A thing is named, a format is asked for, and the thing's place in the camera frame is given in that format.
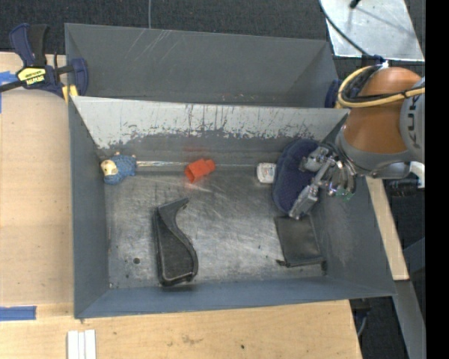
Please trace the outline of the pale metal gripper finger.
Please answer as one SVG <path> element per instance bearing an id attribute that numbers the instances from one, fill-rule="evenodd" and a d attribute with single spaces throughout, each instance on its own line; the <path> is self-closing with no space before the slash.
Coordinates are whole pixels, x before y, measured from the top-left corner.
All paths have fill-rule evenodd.
<path id="1" fill-rule="evenodd" d="M 303 172 L 317 172 L 327 162 L 329 150 L 325 147 L 317 147 L 307 156 L 302 158 Z"/>
<path id="2" fill-rule="evenodd" d="M 307 215 L 318 201 L 319 187 L 315 184 L 307 185 L 296 198 L 288 216 L 294 219 L 300 219 Z"/>

